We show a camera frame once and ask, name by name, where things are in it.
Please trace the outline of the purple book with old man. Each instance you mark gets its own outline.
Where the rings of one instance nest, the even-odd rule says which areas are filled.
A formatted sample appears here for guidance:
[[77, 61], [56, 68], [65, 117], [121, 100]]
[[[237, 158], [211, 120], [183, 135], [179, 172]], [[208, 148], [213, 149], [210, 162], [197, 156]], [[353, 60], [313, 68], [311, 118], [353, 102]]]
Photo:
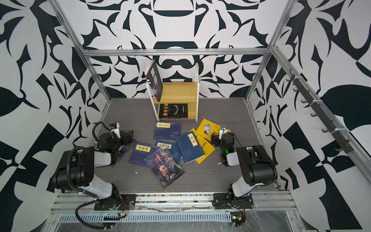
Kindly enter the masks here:
[[158, 148], [144, 161], [164, 190], [185, 174], [183, 168], [166, 146]]

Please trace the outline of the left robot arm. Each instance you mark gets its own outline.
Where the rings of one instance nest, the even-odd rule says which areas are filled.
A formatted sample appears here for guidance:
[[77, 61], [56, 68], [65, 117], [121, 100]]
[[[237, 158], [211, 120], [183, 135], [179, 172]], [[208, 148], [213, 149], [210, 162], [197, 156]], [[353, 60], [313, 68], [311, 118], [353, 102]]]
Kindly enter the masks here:
[[128, 209], [136, 203], [135, 194], [120, 194], [113, 183], [103, 181], [95, 174], [101, 167], [114, 167], [135, 144], [134, 132], [110, 129], [93, 138], [95, 147], [75, 147], [65, 151], [52, 177], [54, 188], [75, 191], [93, 198], [94, 210]]

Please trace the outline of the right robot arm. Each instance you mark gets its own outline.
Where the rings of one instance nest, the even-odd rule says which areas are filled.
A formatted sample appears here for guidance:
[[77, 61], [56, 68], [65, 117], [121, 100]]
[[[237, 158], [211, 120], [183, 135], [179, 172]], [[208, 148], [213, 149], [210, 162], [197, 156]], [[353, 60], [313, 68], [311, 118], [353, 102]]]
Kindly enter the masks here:
[[224, 133], [211, 136], [212, 144], [221, 148], [221, 163], [226, 167], [239, 166], [241, 177], [227, 191], [230, 201], [246, 198], [260, 186], [277, 180], [277, 170], [262, 145], [234, 147], [235, 135]]

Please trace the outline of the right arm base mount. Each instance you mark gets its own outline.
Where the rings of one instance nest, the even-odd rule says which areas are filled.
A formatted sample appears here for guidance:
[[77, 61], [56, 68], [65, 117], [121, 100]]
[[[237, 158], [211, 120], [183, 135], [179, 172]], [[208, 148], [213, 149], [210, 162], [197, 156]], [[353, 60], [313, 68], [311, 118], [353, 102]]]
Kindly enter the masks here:
[[254, 205], [252, 196], [236, 198], [229, 193], [214, 193], [212, 206], [216, 209], [252, 209]]

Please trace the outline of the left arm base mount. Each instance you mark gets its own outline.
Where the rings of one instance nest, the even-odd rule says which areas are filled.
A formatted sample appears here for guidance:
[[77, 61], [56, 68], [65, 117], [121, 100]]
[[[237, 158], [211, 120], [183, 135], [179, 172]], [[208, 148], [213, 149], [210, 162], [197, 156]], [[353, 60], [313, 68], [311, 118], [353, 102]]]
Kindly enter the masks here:
[[136, 194], [121, 194], [119, 197], [109, 197], [103, 200], [98, 200], [95, 203], [95, 211], [105, 210], [128, 210], [130, 207], [136, 204]]

